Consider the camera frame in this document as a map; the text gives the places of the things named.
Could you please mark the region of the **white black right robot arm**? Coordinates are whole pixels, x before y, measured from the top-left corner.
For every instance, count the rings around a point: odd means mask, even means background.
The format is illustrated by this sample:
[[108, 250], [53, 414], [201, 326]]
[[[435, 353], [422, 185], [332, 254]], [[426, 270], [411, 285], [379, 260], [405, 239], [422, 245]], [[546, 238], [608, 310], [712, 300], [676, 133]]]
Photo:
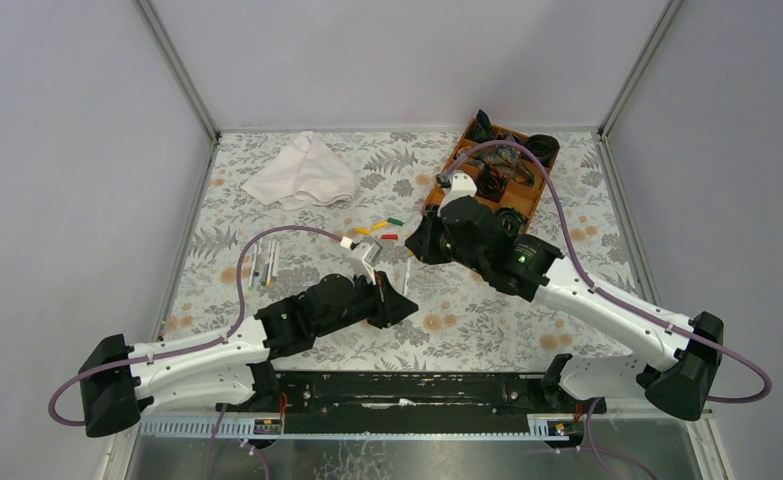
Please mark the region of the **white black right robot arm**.
[[406, 247], [429, 265], [458, 263], [500, 293], [538, 302], [575, 317], [631, 350], [629, 356], [557, 356], [545, 378], [558, 400], [645, 397], [681, 420], [702, 416], [721, 363], [709, 347], [724, 323], [661, 309], [601, 280], [585, 282], [556, 246], [506, 230], [472, 197], [428, 210]]

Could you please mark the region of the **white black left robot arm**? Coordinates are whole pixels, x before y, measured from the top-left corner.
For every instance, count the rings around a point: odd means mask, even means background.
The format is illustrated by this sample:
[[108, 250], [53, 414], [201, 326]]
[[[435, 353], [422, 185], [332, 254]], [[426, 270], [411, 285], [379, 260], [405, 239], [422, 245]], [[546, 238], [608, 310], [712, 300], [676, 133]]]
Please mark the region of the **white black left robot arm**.
[[273, 360], [308, 351], [318, 338], [359, 322], [392, 327], [417, 310], [382, 271], [372, 280], [330, 274], [258, 310], [235, 333], [220, 328], [138, 344], [108, 336], [79, 369], [85, 433], [99, 438], [155, 412], [272, 396], [278, 389]]

